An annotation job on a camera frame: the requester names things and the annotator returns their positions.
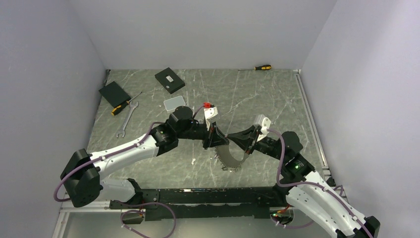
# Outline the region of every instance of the floor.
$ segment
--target floor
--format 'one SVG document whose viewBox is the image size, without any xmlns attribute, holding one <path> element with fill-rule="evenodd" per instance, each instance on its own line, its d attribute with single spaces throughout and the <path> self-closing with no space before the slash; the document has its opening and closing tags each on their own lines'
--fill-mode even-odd
<svg viewBox="0 0 420 238">
<path fill-rule="evenodd" d="M 111 115 L 111 106 L 101 99 L 88 152 L 101 151 L 133 140 L 146 132 L 153 121 L 165 121 L 169 113 L 163 101 L 183 96 L 187 106 L 199 107 L 203 102 L 215 104 L 219 111 L 217 125 L 224 133 L 250 127 L 255 116 L 264 114 L 271 128 L 294 131 L 302 145 L 302 155 L 322 174 L 321 162 L 302 102 L 302 95 L 292 70 L 238 71 L 237 69 L 174 70 L 186 86 L 170 95 L 154 75 L 160 70 L 112 70 L 108 82 L 116 81 L 131 96 L 142 91 L 124 138 L 115 133 L 122 125 L 128 109 Z M 204 117 L 200 112 L 198 119 Z M 238 148 L 232 146 L 232 154 Z M 200 141 L 180 140 L 174 150 L 125 167 L 110 177 L 133 178 L 142 188 L 241 187 L 272 186 L 278 160 L 254 152 L 236 171 L 222 170 L 214 159 L 214 150 L 204 150 Z"/>
</svg>

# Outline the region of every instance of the yellow and black screwdriver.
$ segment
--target yellow and black screwdriver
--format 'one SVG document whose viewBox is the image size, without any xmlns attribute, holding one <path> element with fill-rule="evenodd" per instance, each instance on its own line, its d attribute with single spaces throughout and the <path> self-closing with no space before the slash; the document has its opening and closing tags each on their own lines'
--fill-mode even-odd
<svg viewBox="0 0 420 238">
<path fill-rule="evenodd" d="M 264 64 L 261 66 L 254 67 L 254 70 L 270 70 L 270 69 L 271 69 L 271 65 L 269 64 Z M 238 71 L 245 71 L 245 70 L 252 70 L 252 69 L 239 69 Z"/>
<path fill-rule="evenodd" d="M 140 94 L 142 94 L 142 92 L 140 92 L 139 94 L 137 94 L 136 96 L 134 96 L 132 99 L 123 102 L 121 105 L 118 105 L 116 108 L 114 108 L 111 112 L 111 114 L 113 116 L 119 114 L 133 99 L 135 99 L 137 96 L 139 96 Z"/>
</svg>

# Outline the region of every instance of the gray wall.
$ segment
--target gray wall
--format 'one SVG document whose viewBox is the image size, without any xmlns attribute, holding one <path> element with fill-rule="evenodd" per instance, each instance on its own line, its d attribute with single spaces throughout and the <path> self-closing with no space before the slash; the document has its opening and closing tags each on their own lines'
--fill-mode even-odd
<svg viewBox="0 0 420 238">
<path fill-rule="evenodd" d="M 105 68 L 66 0 L 13 0 L 0 1 L 0 75 L 0 236 L 51 237 Z"/>
<path fill-rule="evenodd" d="M 302 69 L 333 176 L 381 222 L 419 237 L 420 2 L 337 2 Z"/>
<path fill-rule="evenodd" d="M 296 69 L 336 0 L 70 2 L 110 69 Z"/>
</svg>

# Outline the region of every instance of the wrench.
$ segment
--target wrench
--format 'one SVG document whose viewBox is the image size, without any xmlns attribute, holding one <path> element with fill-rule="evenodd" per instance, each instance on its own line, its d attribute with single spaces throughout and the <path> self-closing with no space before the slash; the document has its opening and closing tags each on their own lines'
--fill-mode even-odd
<svg viewBox="0 0 420 238">
<path fill-rule="evenodd" d="M 135 104 L 133 103 L 133 101 L 131 101 L 129 104 L 130 106 L 130 111 L 128 112 L 127 117 L 124 120 L 124 123 L 122 124 L 122 126 L 119 128 L 119 130 L 117 131 L 117 138 L 119 138 L 118 136 L 121 134 L 122 138 L 125 137 L 125 128 L 128 124 L 128 121 L 130 120 L 131 115 L 133 114 L 134 109 L 136 109 L 136 107 L 139 106 L 139 102 L 136 102 Z"/>
</svg>

